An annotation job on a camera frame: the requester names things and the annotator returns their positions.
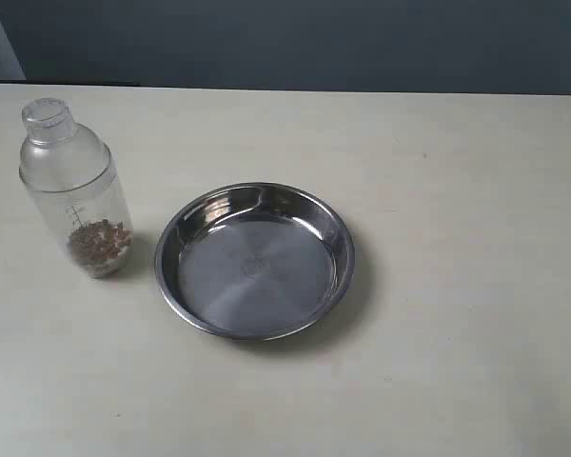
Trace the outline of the clear plastic shaker bottle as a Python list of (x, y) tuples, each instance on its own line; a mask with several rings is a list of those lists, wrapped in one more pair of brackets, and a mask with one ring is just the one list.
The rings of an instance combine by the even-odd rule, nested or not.
[(76, 267), (111, 275), (128, 259), (133, 226), (108, 145), (60, 99), (29, 102), (22, 121), (19, 176), (28, 195)]

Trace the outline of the round stainless steel plate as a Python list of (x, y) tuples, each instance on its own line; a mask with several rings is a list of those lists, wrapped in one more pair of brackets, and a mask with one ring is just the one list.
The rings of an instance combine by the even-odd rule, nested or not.
[(180, 209), (156, 246), (170, 308), (206, 333), (270, 341), (324, 318), (351, 284), (356, 249), (340, 215), (277, 183), (215, 189)]

